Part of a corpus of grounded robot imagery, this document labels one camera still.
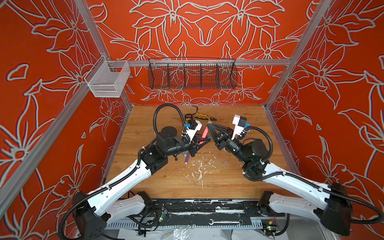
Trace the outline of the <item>purple marker pen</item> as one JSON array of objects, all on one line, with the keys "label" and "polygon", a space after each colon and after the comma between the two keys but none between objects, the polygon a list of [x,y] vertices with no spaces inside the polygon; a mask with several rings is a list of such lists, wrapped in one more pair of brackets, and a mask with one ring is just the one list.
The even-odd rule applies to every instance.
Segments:
[{"label": "purple marker pen", "polygon": [[190,156],[191,156],[190,153],[188,153],[187,156],[186,156],[185,164],[188,164]]}]

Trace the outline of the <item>pink marker pen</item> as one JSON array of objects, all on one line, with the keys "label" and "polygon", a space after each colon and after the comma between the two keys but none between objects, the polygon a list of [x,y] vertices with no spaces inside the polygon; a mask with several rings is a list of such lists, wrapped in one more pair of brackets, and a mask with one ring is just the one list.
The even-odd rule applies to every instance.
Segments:
[{"label": "pink marker pen", "polygon": [[202,138],[205,139],[207,137],[208,133],[209,133],[209,129],[206,127],[203,134],[202,134]]}]

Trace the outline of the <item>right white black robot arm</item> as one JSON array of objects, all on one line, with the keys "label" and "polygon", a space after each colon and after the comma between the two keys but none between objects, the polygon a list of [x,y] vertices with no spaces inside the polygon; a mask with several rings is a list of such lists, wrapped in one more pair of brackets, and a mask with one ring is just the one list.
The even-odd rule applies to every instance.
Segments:
[{"label": "right white black robot arm", "polygon": [[243,176],[247,180],[266,182],[297,195],[292,200],[283,200],[268,193],[268,208],[275,213],[313,219],[340,236],[349,236],[352,224],[383,222],[380,209],[351,198],[344,186],[311,181],[271,163],[273,142],[262,129],[250,126],[245,120],[236,123],[234,129],[215,123],[208,124],[207,128],[219,150],[225,149],[244,163]]}]

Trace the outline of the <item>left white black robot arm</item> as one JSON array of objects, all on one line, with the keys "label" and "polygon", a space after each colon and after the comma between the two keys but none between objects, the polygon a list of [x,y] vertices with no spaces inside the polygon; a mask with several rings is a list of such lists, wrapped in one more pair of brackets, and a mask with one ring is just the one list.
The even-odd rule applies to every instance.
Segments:
[{"label": "left white black robot arm", "polygon": [[[161,109],[175,109],[182,121],[182,133],[178,134],[172,126],[157,128],[157,116]],[[173,104],[160,105],[154,113],[153,126],[155,138],[138,151],[137,159],[117,177],[101,187],[84,194],[75,195],[71,208],[64,214],[58,226],[58,237],[66,240],[66,221],[73,217],[80,235],[79,240],[92,240],[103,234],[106,226],[126,215],[137,215],[150,203],[146,194],[136,194],[132,199],[121,197],[138,183],[148,179],[168,163],[168,158],[177,158],[188,152],[192,157],[207,144],[210,139],[203,138],[200,121],[185,120],[181,110]]]}]

